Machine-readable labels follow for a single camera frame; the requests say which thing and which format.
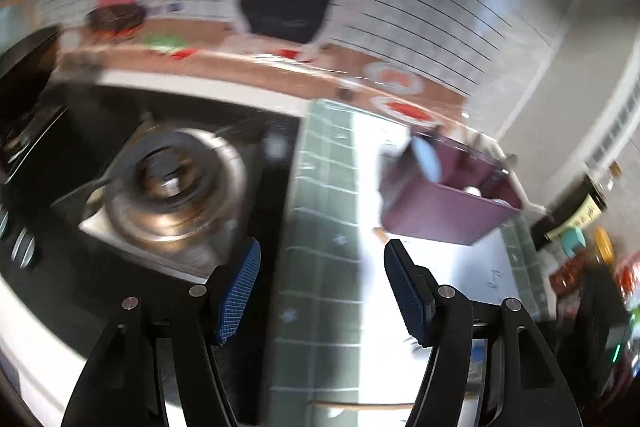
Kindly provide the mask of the light blue plastic spoon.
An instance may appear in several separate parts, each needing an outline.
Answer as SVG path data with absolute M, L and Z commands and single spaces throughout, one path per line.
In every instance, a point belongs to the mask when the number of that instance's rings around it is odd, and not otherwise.
M 410 147 L 424 178 L 431 183 L 442 181 L 442 163 L 436 148 L 421 135 L 411 137 Z

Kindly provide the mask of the brown wooden spoon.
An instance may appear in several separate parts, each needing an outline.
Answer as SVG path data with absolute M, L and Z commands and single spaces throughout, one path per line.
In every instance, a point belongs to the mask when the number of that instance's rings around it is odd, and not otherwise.
M 383 244 L 386 244 L 390 240 L 390 236 L 388 236 L 387 232 L 383 228 L 374 228 L 373 232 Z

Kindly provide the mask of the small spoon white ball end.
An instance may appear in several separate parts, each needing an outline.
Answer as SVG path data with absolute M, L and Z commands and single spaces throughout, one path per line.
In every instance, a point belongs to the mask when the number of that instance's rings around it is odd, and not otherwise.
M 471 195 L 477 196 L 477 197 L 482 196 L 482 192 L 476 186 L 466 186 L 463 189 L 463 192 L 466 193 L 466 194 L 471 194 Z

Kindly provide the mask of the chili jar yellow lid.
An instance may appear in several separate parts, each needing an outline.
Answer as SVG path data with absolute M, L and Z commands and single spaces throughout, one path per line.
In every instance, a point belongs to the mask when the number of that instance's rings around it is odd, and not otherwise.
M 565 262 L 549 277 L 549 283 L 555 296 L 563 298 L 582 285 L 585 267 L 587 265 L 614 265 L 615 251 L 608 235 L 603 227 L 597 227 L 592 236 L 592 242 L 586 239 L 586 248 L 579 251 L 574 258 L 565 255 Z

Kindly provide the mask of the orange capped plastic bottle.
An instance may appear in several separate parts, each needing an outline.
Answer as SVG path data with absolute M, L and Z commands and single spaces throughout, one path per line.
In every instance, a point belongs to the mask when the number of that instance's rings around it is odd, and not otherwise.
M 640 293 L 640 251 L 623 257 L 614 271 L 615 283 L 623 297 L 627 310 L 639 306 Z

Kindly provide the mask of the green checkered table mat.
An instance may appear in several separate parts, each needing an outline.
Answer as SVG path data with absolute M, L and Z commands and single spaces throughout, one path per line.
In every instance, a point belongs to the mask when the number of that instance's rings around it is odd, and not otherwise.
M 413 403 L 430 354 L 408 333 L 384 270 L 378 179 L 406 127 L 313 101 L 288 184 L 273 301 L 269 426 L 400 426 L 410 410 L 341 411 L 310 400 Z

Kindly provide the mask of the salt shaker teal cap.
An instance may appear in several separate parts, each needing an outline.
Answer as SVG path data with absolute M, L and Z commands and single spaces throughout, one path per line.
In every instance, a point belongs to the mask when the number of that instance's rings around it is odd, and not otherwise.
M 586 248 L 585 235 L 577 227 L 565 229 L 560 236 L 560 242 L 564 254 L 569 258 L 574 258 L 579 251 L 583 251 Z

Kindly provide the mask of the purple plastic utensil holder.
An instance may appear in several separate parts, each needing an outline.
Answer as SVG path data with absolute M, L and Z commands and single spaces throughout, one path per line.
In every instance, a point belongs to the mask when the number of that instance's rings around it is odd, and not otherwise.
M 428 182 L 416 165 L 413 135 L 436 148 L 442 163 L 439 183 Z M 482 196 L 464 193 L 466 186 L 478 187 Z M 404 150 L 383 168 L 378 191 L 383 229 L 436 242 L 471 246 L 522 212 L 501 161 L 436 132 L 410 134 Z

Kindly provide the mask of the soy sauce bottle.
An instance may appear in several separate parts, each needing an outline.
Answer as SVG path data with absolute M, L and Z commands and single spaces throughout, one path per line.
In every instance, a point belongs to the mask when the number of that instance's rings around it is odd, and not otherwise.
M 551 210 L 529 229 L 536 251 L 558 239 L 569 228 L 583 230 L 608 208 L 608 198 L 622 169 L 613 161 L 602 172 L 590 171 L 568 188 Z

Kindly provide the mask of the black gas stove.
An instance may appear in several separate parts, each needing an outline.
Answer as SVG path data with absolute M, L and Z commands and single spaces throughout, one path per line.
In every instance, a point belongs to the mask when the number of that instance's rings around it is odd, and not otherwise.
M 88 355 L 119 300 L 176 300 L 250 239 L 262 265 L 242 327 L 264 329 L 298 117 L 58 83 L 17 127 L 1 273 L 67 348 Z

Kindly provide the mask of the white wall vent grille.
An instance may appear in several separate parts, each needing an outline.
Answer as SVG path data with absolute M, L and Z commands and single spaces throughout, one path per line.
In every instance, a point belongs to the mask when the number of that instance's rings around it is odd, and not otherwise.
M 589 169 L 599 168 L 603 164 L 606 156 L 608 156 L 608 153 L 610 153 L 616 143 L 623 138 L 624 132 L 630 127 L 634 115 L 638 112 L 639 95 L 640 81 L 636 80 L 624 105 L 616 115 L 612 126 L 608 128 L 602 140 L 588 157 L 586 165 Z

